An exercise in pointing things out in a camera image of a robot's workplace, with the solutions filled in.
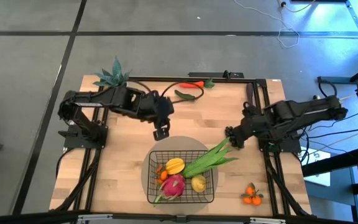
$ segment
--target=concrete floor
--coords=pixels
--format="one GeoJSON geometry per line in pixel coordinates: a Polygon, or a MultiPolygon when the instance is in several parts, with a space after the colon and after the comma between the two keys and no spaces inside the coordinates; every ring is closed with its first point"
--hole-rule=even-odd
{"type": "MultiPolygon", "coordinates": [[[[80,0],[0,0],[0,30],[71,30],[80,0]]],[[[299,13],[283,11],[271,0],[239,0],[294,25],[297,31],[358,31],[343,3],[313,4],[299,13]]],[[[287,3],[294,8],[305,4],[287,3]]],[[[358,0],[352,4],[358,6],[358,0]]],[[[222,0],[92,0],[79,30],[235,30],[278,31],[281,23],[232,1],[222,0]]],[[[61,37],[0,37],[0,215],[9,213],[35,134],[53,87],[68,41],[61,37]]],[[[290,44],[294,37],[283,38],[290,44]]],[[[310,100],[320,95],[316,77],[349,77],[358,72],[358,39],[301,38],[283,49],[276,37],[220,36],[104,36],[76,37],[57,102],[68,90],[79,89],[82,76],[110,68],[117,55],[131,75],[185,77],[188,72],[243,72],[246,78],[283,80],[287,99],[310,100]]],[[[338,97],[351,95],[354,85],[338,85],[338,97]]],[[[358,113],[357,98],[344,102],[349,115],[358,113]]],[[[333,128],[316,129],[310,136],[349,129],[358,117],[333,128]]],[[[39,162],[23,212],[47,211],[55,180],[55,165],[65,124],[53,111],[39,162]]],[[[346,136],[318,139],[331,143],[346,136]]],[[[358,137],[335,145],[358,148],[358,137]]],[[[350,206],[310,198],[321,218],[351,220],[350,206]]]]}

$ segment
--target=green pepper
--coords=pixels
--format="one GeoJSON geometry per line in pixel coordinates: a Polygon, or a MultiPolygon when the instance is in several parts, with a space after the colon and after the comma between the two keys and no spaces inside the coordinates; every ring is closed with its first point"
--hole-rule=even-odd
{"type": "Polygon", "coordinates": [[[191,94],[187,94],[187,93],[182,93],[178,90],[175,90],[175,94],[178,95],[180,98],[184,99],[184,100],[194,100],[196,97],[191,95],[191,94]]]}

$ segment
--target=wooden tabletop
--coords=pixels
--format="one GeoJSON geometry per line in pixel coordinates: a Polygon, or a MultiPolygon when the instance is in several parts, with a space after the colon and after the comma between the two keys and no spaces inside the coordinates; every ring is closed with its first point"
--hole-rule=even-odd
{"type": "MultiPolygon", "coordinates": [[[[85,75],[80,91],[97,91],[92,83],[97,76],[85,75]]],[[[144,82],[150,89],[160,93],[168,82],[144,82]]],[[[170,136],[189,136],[211,148],[224,139],[226,126],[237,126],[243,118],[242,104],[246,100],[246,84],[217,83],[214,88],[205,90],[204,96],[196,102],[175,104],[175,112],[170,115],[170,136]]],[[[172,88],[167,92],[172,100],[177,100],[172,88]]],[[[267,80],[270,102],[284,100],[280,80],[267,80]]],[[[199,90],[186,90],[186,93],[199,94],[199,90]]],[[[91,119],[93,109],[84,108],[91,119]]],[[[109,133],[106,147],[102,150],[96,179],[92,212],[103,213],[148,213],[162,214],[163,210],[148,203],[142,188],[140,174],[142,163],[156,143],[152,135],[153,124],[123,117],[109,112],[109,133]]],[[[50,208],[58,207],[73,190],[80,175],[84,149],[74,149],[63,159],[60,166],[50,208]]],[[[302,208],[311,213],[305,181],[299,161],[289,153],[281,153],[285,184],[302,208]]],[[[214,201],[206,204],[192,215],[258,215],[272,216],[269,188],[263,155],[259,151],[257,139],[249,138],[245,148],[232,151],[226,157],[239,160],[218,167],[218,186],[214,201]],[[258,207],[244,205],[239,198],[248,183],[253,182],[265,196],[258,207]]],[[[83,192],[80,208],[85,206],[87,185],[83,192]]],[[[281,195],[276,186],[278,210],[283,213],[281,195]]]]}

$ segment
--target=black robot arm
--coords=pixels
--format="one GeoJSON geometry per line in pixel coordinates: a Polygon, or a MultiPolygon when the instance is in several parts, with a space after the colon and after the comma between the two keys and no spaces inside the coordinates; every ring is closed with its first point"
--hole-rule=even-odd
{"type": "Polygon", "coordinates": [[[291,133],[318,121],[345,118],[343,108],[335,96],[302,103],[279,101],[259,112],[255,106],[244,103],[244,118],[239,126],[227,127],[226,136],[235,147],[244,147],[244,141],[251,136],[272,143],[280,143],[291,133]]]}
{"type": "Polygon", "coordinates": [[[101,92],[68,91],[60,104],[58,115],[67,123],[73,121],[75,125],[69,128],[69,131],[59,133],[66,139],[78,139],[78,142],[103,142],[106,130],[85,116],[81,110],[84,107],[108,108],[130,118],[153,123],[156,128],[153,132],[156,141],[169,137],[168,116],[174,112],[173,105],[170,98],[159,96],[155,90],[145,93],[136,88],[118,86],[101,92]]]}

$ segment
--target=black wire basket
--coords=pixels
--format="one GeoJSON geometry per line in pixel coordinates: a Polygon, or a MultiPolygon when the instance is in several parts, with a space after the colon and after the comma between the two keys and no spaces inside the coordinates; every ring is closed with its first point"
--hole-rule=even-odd
{"type": "MultiPolygon", "coordinates": [[[[165,167],[165,164],[173,158],[180,158],[185,164],[190,164],[207,151],[152,151],[149,154],[149,173],[147,178],[147,200],[154,203],[159,191],[160,185],[157,184],[157,169],[159,166],[165,167]]],[[[185,190],[180,197],[173,200],[161,198],[158,203],[211,203],[214,200],[213,173],[212,169],[200,174],[206,179],[206,189],[197,193],[191,188],[191,178],[185,179],[185,190]]]]}

